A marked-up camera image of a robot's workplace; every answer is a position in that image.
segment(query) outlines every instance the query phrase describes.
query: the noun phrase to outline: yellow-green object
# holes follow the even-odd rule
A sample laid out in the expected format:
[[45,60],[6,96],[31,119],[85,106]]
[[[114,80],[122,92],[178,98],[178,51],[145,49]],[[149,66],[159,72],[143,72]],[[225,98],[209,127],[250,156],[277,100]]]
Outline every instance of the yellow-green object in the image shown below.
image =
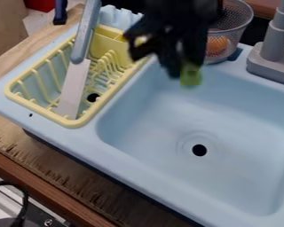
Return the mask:
[[90,72],[85,84],[79,114],[75,120],[55,113],[67,74],[75,34],[48,52],[22,74],[6,84],[4,94],[10,100],[41,114],[67,128],[79,128],[112,98],[112,96],[146,63],[136,63],[127,53],[128,44],[122,31],[99,25],[90,46]]
[[180,85],[182,86],[194,86],[201,84],[201,71],[200,69],[190,63],[185,63],[181,75],[180,75]]

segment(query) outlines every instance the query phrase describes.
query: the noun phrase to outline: wire mesh basket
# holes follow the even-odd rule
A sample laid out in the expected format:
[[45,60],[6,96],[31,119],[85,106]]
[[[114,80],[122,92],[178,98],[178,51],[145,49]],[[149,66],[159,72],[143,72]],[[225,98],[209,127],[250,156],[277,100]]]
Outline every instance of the wire mesh basket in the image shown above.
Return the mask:
[[75,120],[55,113],[66,78],[75,34],[16,76],[5,86],[5,96],[67,128],[85,125],[108,100],[146,63],[133,63],[122,31],[99,25],[89,51],[90,72],[79,114]]
[[207,63],[217,63],[231,56],[253,18],[252,8],[244,1],[224,0],[223,13],[209,30]]

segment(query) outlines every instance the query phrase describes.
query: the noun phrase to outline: silver faucet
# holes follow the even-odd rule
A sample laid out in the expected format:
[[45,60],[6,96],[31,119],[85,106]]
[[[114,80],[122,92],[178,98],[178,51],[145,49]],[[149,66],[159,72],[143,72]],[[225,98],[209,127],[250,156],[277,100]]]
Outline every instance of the silver faucet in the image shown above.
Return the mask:
[[284,0],[269,23],[264,41],[250,52],[248,71],[284,84]]

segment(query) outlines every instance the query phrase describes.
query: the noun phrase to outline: metal strainer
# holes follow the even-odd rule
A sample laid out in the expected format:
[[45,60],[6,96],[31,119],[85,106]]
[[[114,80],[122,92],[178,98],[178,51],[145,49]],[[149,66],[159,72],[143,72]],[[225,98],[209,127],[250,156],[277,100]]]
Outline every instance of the metal strainer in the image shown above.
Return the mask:
[[252,8],[241,0],[224,0],[223,16],[209,30],[206,63],[226,60],[237,48],[242,34],[253,20]]

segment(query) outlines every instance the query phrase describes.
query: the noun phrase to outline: light blue sink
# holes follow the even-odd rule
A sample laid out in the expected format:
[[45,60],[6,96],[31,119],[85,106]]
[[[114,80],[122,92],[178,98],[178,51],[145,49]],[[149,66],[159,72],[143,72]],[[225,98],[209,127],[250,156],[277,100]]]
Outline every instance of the light blue sink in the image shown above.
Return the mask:
[[249,74],[250,47],[183,89],[152,58],[87,125],[66,129],[8,100],[0,114],[207,227],[284,227],[284,85]]

